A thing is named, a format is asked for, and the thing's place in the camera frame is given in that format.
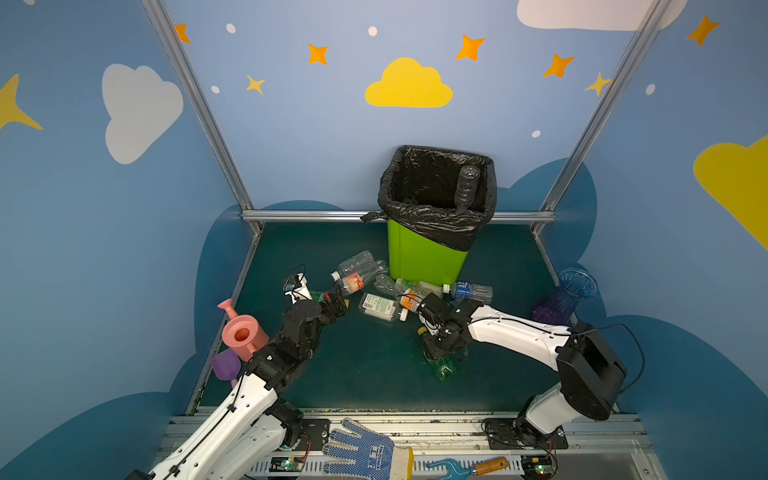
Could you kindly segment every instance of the wooden handle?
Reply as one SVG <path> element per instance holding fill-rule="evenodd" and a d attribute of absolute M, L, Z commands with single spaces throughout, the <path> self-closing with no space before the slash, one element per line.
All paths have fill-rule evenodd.
<path fill-rule="evenodd" d="M 495 472 L 496 470 L 503 470 L 508 466 L 509 462 L 507 462 L 507 459 L 501 457 L 488 460 L 487 462 L 478 463 L 472 467 L 472 469 L 475 470 L 475 475 L 485 475 L 486 473 Z"/>

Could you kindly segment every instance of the bottle label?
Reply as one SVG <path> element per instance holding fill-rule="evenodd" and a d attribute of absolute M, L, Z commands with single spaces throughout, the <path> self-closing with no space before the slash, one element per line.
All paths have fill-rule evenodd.
<path fill-rule="evenodd" d="M 400 305 L 404 306 L 408 310 L 411 310 L 412 312 L 416 311 L 416 308 L 420 303 L 419 295 L 411 288 L 407 289 L 406 292 L 400 297 Z"/>
<path fill-rule="evenodd" d="M 347 275 L 346 281 L 349 283 L 349 289 L 352 290 L 350 293 L 355 293 L 363 287 L 362 278 L 357 273 Z"/>
<path fill-rule="evenodd" d="M 368 295 L 362 302 L 362 307 L 369 315 L 389 319 L 395 312 L 395 300 L 376 295 Z"/>
<path fill-rule="evenodd" d="M 470 283 L 456 282 L 456 291 L 453 293 L 453 298 L 455 300 L 468 299 L 471 294 L 472 287 Z"/>

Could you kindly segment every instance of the trash can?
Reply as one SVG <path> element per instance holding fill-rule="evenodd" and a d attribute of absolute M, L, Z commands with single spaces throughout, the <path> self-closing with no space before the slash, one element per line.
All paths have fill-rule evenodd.
<path fill-rule="evenodd" d="M 454 205 L 461 168 L 480 169 L 473 203 Z M 458 278 L 475 235 L 496 209 L 493 160 L 478 154 L 404 145 L 397 149 L 381 178 L 379 206 L 363 221 L 386 218 L 392 278 L 442 285 Z"/>

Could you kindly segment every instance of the glove cuff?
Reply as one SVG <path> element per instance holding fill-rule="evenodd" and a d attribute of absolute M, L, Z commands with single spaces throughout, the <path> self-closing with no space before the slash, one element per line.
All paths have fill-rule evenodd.
<path fill-rule="evenodd" d="M 392 454 L 392 468 L 389 480 L 411 480 L 413 473 L 413 449 L 411 447 L 395 447 Z"/>

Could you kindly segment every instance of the green table surface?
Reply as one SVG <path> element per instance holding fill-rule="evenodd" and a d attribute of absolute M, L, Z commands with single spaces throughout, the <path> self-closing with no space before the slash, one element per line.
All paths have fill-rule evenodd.
<path fill-rule="evenodd" d="M 282 325 L 283 281 L 294 267 L 306 266 L 311 290 L 328 290 L 339 262 L 362 250 L 387 258 L 385 224 L 267 223 L 236 310 L 255 316 L 274 336 Z M 524 318 L 554 289 L 525 225 L 486 226 L 459 279 L 492 286 L 492 306 Z M 363 291 L 376 292 L 372 285 Z M 558 381 L 557 373 L 527 356 L 471 342 L 457 374 L 441 382 L 424 358 L 418 316 L 383 322 L 358 311 L 360 297 L 352 295 L 349 314 L 323 330 L 315 358 L 284 395 L 288 402 L 314 409 L 517 411 Z M 211 373 L 200 404 L 217 406 L 230 391 L 229 382 Z"/>

